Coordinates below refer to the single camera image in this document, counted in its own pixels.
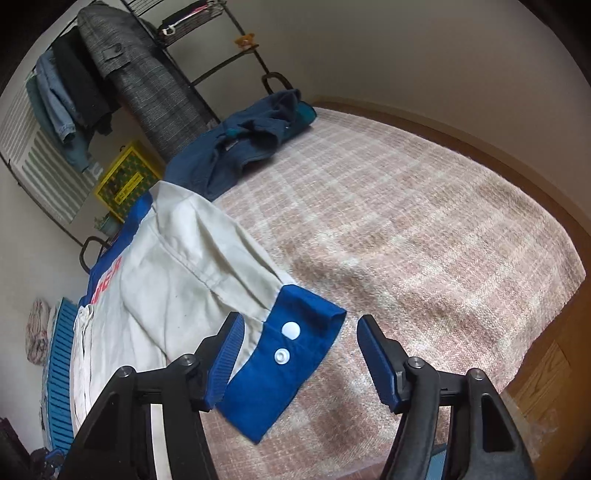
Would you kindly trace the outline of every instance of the gray plaid coat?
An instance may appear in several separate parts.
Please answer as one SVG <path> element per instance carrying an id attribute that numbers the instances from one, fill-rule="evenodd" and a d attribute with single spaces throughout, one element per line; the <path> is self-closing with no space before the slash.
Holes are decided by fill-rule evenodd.
<path id="1" fill-rule="evenodd" d="M 133 16 L 96 2 L 80 10 L 80 35 L 165 162 L 208 130 L 212 119 Z"/>

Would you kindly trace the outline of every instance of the coat button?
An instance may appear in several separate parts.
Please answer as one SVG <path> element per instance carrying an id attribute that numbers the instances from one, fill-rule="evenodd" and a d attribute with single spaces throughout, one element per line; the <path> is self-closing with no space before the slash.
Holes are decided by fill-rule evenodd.
<path id="1" fill-rule="evenodd" d="M 300 336 L 300 326 L 296 322 L 287 322 L 282 328 L 281 333 L 289 338 L 289 340 L 295 340 Z"/>
<path id="2" fill-rule="evenodd" d="M 290 361 L 290 352 L 286 348 L 279 348 L 275 351 L 275 362 L 280 365 L 285 365 Z"/>

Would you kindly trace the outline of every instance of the plaid blanket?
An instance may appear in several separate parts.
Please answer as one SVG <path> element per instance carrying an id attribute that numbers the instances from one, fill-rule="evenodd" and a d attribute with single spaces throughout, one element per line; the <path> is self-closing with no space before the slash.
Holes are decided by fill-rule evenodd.
<path id="1" fill-rule="evenodd" d="M 349 312 L 259 445 L 203 415 L 222 479 L 338 478 L 385 459 L 398 419 L 357 346 L 362 314 L 410 355 L 450 372 L 483 368 L 500 391 L 585 277 L 561 225 L 494 172 L 324 109 L 216 204 L 301 286 Z"/>

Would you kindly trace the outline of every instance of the wooden floor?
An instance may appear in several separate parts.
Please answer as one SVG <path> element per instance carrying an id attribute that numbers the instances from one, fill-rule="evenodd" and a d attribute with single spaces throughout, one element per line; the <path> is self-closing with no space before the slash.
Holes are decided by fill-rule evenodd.
<path id="1" fill-rule="evenodd" d="M 483 151 L 424 125 L 388 113 L 344 103 L 315 106 L 371 118 L 455 150 L 497 172 L 552 214 L 570 235 L 591 272 L 591 236 L 552 197 L 506 164 Z M 534 452 L 539 480 L 559 480 L 591 434 L 591 281 L 577 293 L 528 351 L 503 396 Z"/>

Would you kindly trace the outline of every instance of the screw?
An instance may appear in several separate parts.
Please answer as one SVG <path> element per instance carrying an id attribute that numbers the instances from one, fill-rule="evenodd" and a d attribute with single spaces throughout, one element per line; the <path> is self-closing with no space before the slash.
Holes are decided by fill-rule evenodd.
<path id="1" fill-rule="evenodd" d="M 412 356 L 408 359 L 408 364 L 413 368 L 423 368 L 425 360 L 419 356 Z"/>
<path id="2" fill-rule="evenodd" d="M 480 370 L 480 368 L 471 368 L 470 375 L 472 376 L 472 378 L 474 380 L 479 380 L 479 381 L 484 380 L 486 377 L 485 373 L 482 370 Z"/>
<path id="3" fill-rule="evenodd" d="M 181 358 L 178 359 L 181 365 L 186 365 L 187 367 L 189 365 L 193 365 L 196 360 L 197 359 L 195 358 L 195 355 L 193 355 L 192 353 L 185 353 L 181 356 Z"/>
<path id="4" fill-rule="evenodd" d="M 124 367 L 119 367 L 115 373 L 118 377 L 125 378 L 130 376 L 132 371 L 134 371 L 133 367 L 125 365 Z"/>

